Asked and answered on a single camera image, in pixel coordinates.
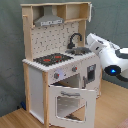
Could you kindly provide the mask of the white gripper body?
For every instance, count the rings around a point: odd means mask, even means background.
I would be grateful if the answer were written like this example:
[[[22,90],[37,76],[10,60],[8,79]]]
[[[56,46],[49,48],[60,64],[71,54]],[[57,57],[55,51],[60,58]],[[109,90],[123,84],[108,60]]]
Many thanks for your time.
[[[103,48],[106,48],[106,47],[109,47],[110,46],[110,43],[99,37],[99,36],[96,36],[95,34],[92,34],[90,33],[88,36],[87,36],[87,44],[88,44],[88,48],[94,52],[96,55],[99,54],[99,52],[103,49]]]

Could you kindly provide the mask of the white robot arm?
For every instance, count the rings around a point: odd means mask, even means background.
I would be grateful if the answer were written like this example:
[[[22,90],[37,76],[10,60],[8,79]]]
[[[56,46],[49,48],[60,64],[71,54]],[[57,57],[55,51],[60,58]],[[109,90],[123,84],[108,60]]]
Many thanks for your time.
[[[128,82],[128,48],[120,48],[95,34],[87,36],[89,49],[100,59],[102,69],[110,76]]]

